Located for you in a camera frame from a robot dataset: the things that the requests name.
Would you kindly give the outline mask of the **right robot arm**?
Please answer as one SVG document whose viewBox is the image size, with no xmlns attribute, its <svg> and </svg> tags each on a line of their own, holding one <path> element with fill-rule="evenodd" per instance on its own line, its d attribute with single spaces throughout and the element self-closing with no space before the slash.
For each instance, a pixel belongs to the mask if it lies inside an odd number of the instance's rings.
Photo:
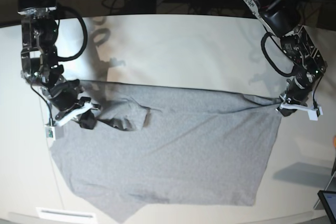
<svg viewBox="0 0 336 224">
<path fill-rule="evenodd" d="M 73 56 L 58 55 L 56 41 L 59 35 L 60 13 L 69 12 L 79 21 L 83 41 Z M 62 62 L 78 59 L 88 44 L 88 31 L 84 19 L 71 7 L 60 5 L 56 0 L 18 0 L 18 13 L 22 16 L 22 75 L 30 87 L 40 87 L 39 96 L 48 110 L 58 109 L 58 114 L 49 114 L 49 126 L 61 127 L 74 120 L 83 129 L 94 129 L 97 119 L 94 111 L 100 105 L 90 97 L 79 97 L 82 92 L 80 80 L 63 77 Z"/>
</svg>

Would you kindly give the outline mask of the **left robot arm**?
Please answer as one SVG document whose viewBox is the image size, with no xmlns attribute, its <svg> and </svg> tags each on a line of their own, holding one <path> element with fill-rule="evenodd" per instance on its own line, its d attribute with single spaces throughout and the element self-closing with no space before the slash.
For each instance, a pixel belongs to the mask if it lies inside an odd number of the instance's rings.
<svg viewBox="0 0 336 224">
<path fill-rule="evenodd" d="M 306 111 L 327 65 L 311 41 L 294 0 L 241 0 L 253 19 L 208 17 L 221 0 L 190 0 L 202 14 L 108 16 L 91 33 L 92 44 L 74 68 L 82 80 L 222 90 L 274 97 L 277 111 Z"/>
</svg>

